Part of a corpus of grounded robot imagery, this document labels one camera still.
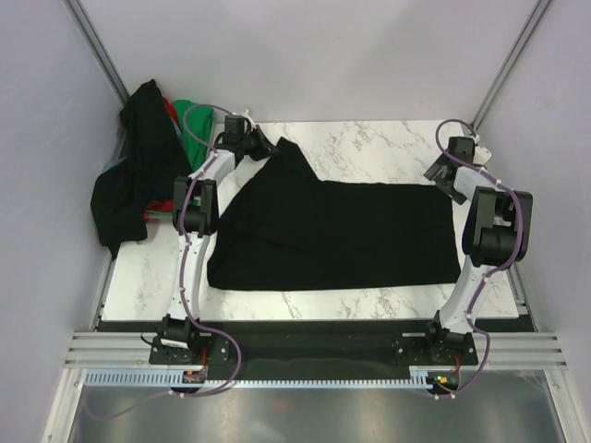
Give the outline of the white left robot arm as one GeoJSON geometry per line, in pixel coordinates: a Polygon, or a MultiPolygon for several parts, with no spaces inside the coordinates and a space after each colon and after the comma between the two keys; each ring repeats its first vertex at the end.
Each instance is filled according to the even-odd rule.
{"type": "Polygon", "coordinates": [[[204,261],[220,211],[218,185],[245,158],[258,162],[278,153],[247,112],[228,114],[223,131],[208,146],[204,163],[189,176],[175,180],[173,226],[178,233],[179,259],[175,291],[159,327],[159,343],[183,363],[202,353],[199,329],[199,290],[204,261]]]}

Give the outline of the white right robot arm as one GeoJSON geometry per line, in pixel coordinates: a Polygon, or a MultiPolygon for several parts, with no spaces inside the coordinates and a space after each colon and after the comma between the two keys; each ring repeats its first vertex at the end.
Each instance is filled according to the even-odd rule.
{"type": "Polygon", "coordinates": [[[425,177],[457,203],[469,202],[462,234],[464,264],[452,294],[432,321],[423,340],[424,355],[444,363],[456,352],[452,334],[463,337],[475,330],[476,317],[495,275],[522,260],[529,245],[533,195],[511,190],[475,163],[476,142],[451,137],[448,147],[425,172],[425,177]]]}

